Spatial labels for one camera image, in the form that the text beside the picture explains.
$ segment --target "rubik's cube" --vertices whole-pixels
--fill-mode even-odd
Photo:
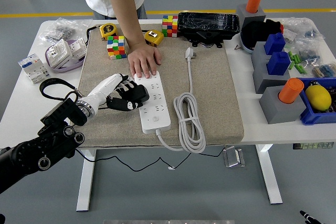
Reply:
[[[162,33],[165,37],[177,37],[177,16],[163,15]]]
[[[127,58],[125,52],[125,37],[124,36],[109,36],[107,37],[107,52],[111,60]]]

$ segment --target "yellow floor line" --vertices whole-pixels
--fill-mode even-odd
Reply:
[[[148,10],[148,15],[178,14],[180,12],[197,13],[235,13],[235,9],[212,9],[212,10]],[[302,8],[302,9],[264,9],[265,13],[329,13],[336,12],[336,8]],[[37,17],[67,17],[67,16],[92,16],[92,12],[85,13],[21,13],[0,14],[0,18],[37,18]]]

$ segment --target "yellow ball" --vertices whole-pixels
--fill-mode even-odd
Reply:
[[[306,96],[310,105],[316,110],[325,111],[331,105],[330,93],[321,85],[307,87]]]

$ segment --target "metal bracket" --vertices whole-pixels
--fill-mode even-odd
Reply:
[[[241,148],[235,149],[234,146],[230,146],[223,150],[223,154],[226,167],[245,167],[245,160]]]

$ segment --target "jeans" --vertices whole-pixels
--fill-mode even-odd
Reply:
[[[136,10],[138,14],[138,19],[147,19],[147,14],[144,5],[142,4],[139,9]],[[109,17],[102,15],[100,13],[97,13],[96,11],[93,11],[93,16],[95,19],[101,20],[101,19],[117,19],[115,17]]]

